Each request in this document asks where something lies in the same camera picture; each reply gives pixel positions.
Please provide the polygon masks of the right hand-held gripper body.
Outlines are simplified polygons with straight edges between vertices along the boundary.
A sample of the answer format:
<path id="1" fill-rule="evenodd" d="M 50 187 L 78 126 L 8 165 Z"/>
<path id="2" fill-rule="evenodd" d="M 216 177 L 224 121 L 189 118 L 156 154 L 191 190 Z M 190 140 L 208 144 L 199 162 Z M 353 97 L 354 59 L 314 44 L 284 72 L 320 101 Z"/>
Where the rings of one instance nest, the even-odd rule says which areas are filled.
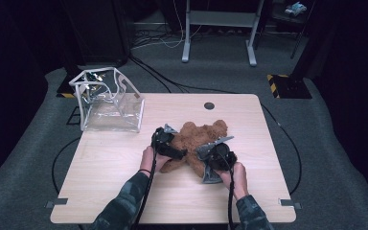
<path id="1" fill-rule="evenodd" d="M 233 136 L 220 137 L 214 142 L 197 147 L 197 158 L 213 170 L 230 171 L 238 160 L 237 155 L 226 144 L 231 139 Z"/>

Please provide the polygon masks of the person's right hand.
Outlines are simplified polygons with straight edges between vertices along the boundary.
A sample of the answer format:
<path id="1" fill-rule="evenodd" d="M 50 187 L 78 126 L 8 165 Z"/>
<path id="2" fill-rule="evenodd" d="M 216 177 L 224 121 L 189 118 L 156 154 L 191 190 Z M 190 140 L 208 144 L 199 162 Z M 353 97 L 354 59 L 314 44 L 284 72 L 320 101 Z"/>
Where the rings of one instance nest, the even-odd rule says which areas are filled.
<path id="1" fill-rule="evenodd" d="M 237 162 L 233 167 L 233 174 L 225 171 L 217 171 L 223 184 L 230 189 L 230 184 L 234 183 L 233 195 L 236 200 L 240 200 L 249 195 L 247 187 L 247 177 L 245 166 L 241 162 Z"/>

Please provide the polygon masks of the black striped stand base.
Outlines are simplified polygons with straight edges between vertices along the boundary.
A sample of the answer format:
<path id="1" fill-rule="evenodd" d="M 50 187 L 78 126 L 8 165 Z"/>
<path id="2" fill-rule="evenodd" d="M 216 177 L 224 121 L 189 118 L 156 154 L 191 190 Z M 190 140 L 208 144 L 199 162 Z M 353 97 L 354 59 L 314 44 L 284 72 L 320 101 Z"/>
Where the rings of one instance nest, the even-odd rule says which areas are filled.
<path id="1" fill-rule="evenodd" d="M 57 89 L 57 96 L 60 98 L 73 98 L 74 97 L 74 87 L 69 84 L 71 80 L 77 78 L 78 81 L 84 81 L 85 77 L 79 77 L 78 75 L 67 74 L 61 85 Z"/>
<path id="2" fill-rule="evenodd" d="M 311 99 L 311 93 L 302 80 L 288 75 L 267 75 L 271 93 L 276 99 Z"/>

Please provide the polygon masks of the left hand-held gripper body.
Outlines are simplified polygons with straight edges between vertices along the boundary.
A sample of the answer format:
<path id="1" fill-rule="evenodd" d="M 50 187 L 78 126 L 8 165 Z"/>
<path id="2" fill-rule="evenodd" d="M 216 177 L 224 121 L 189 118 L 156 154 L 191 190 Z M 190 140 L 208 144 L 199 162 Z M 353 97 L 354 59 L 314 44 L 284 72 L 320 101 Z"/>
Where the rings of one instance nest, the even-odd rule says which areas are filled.
<path id="1" fill-rule="evenodd" d="M 163 151 L 165 147 L 170 147 L 170 142 L 173 140 L 175 133 L 176 130 L 169 125 L 157 128 L 152 134 L 151 146 L 157 153 L 165 155 Z"/>

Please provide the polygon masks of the person's left hand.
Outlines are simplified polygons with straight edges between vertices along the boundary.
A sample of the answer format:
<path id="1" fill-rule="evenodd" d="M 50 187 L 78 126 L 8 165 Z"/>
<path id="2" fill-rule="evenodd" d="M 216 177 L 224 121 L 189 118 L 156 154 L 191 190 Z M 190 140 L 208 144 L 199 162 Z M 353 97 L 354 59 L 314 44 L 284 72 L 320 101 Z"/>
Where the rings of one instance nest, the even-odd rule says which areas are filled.
<path id="1" fill-rule="evenodd" d="M 170 160 L 170 157 L 165 155 L 160 155 L 159 153 L 154 153 L 153 148 L 151 146 L 147 146 L 143 150 L 142 160 L 140 163 L 140 169 L 146 169 L 148 171 L 159 172 L 160 169 L 165 165 L 166 162 Z"/>

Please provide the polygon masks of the black cabinet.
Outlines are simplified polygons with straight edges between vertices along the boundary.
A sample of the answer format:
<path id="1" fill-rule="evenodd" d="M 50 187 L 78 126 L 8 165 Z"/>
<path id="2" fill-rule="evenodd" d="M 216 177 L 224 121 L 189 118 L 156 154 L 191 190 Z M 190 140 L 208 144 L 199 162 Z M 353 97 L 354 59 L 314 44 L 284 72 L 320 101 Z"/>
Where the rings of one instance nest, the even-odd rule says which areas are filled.
<path id="1" fill-rule="evenodd" d="M 85 65 L 122 66 L 130 53 L 121 0 L 61 0 Z"/>

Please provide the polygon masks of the clear plastic bag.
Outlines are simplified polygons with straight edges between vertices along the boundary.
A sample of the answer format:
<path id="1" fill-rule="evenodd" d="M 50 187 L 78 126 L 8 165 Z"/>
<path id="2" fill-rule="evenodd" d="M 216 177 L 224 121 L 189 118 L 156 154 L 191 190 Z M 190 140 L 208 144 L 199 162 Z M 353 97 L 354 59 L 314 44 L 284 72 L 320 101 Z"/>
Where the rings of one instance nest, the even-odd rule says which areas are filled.
<path id="1" fill-rule="evenodd" d="M 145 97 L 117 68 L 83 70 L 69 85 L 78 100 L 82 131 L 140 131 Z"/>

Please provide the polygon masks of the brown teddy bear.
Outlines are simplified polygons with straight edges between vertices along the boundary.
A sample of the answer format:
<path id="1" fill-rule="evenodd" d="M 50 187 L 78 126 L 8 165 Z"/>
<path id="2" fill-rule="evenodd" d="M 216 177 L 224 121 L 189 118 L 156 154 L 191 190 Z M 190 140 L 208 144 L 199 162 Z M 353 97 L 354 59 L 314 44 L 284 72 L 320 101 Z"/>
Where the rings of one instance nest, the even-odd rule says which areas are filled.
<path id="1" fill-rule="evenodd" d="M 227 136 L 228 126 L 223 120 L 216 120 L 211 125 L 196 126 L 193 122 L 186 122 L 180 131 L 174 135 L 171 146 L 176 150 L 187 151 L 181 159 L 173 159 L 164 164 L 161 173 L 170 173 L 188 164 L 197 176 L 202 178 L 205 165 L 196 156 L 196 148 L 212 143 L 220 137 Z"/>

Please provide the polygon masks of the white metal desk frame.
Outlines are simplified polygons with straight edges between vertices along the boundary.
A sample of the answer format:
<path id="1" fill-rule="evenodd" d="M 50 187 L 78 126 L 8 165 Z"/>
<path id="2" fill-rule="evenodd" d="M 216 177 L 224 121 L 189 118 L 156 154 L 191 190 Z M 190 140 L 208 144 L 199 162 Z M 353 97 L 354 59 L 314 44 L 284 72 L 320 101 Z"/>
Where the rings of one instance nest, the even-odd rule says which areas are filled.
<path id="1" fill-rule="evenodd" d="M 254 53 L 254 39 L 259 26 L 262 9 L 265 0 L 258 0 L 256 10 L 253 12 L 234 12 L 234 11 L 196 11 L 191 9 L 191 0 L 186 0 L 186 18 L 185 18 L 185 42 L 181 61 L 187 63 L 190 59 L 191 36 L 190 29 L 192 25 L 198 26 L 222 26 L 249 28 L 251 34 L 245 41 L 249 65 L 257 66 L 257 60 Z"/>

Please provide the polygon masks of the black side table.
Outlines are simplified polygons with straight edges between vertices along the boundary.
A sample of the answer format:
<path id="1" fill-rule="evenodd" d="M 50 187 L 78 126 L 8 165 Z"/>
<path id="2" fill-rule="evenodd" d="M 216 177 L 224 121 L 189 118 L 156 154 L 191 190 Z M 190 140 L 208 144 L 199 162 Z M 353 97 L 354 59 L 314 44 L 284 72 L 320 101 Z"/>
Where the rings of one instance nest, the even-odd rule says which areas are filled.
<path id="1" fill-rule="evenodd" d="M 288 5 L 300 2 L 307 7 L 307 10 L 300 13 L 298 16 L 291 16 L 285 13 L 285 9 Z M 300 45 L 303 33 L 306 30 L 307 23 L 311 17 L 312 4 L 309 0 L 284 0 L 283 2 L 273 2 L 269 12 L 269 18 L 280 25 L 285 25 L 288 29 L 291 29 L 293 33 L 296 33 L 296 43 L 290 58 L 294 58 L 296 51 Z"/>

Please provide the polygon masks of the grey table bracket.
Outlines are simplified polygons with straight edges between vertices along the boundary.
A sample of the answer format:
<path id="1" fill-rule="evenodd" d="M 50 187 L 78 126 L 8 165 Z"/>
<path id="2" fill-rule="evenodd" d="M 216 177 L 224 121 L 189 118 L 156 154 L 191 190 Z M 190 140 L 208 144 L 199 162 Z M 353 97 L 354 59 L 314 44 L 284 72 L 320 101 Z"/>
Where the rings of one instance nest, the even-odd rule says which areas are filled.
<path id="1" fill-rule="evenodd" d="M 45 204 L 46 209 L 53 209 L 55 206 L 58 205 L 66 205 L 68 202 L 67 198 L 56 198 L 54 200 L 49 200 Z"/>
<path id="2" fill-rule="evenodd" d="M 292 199 L 279 199 L 279 204 L 283 207 L 290 207 L 294 210 L 301 210 L 303 206 L 299 202 L 294 202 Z"/>

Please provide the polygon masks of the blue white bundle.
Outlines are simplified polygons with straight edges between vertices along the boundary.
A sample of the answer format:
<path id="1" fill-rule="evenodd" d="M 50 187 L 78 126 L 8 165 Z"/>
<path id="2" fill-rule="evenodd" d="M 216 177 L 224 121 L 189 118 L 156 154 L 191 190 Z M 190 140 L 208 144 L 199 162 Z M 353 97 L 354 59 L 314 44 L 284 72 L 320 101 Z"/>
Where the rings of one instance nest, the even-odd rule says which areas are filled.
<path id="1" fill-rule="evenodd" d="M 285 13 L 291 16 L 298 16 L 300 13 L 305 12 L 307 7 L 300 2 L 296 2 L 294 4 L 288 5 L 285 9 Z"/>

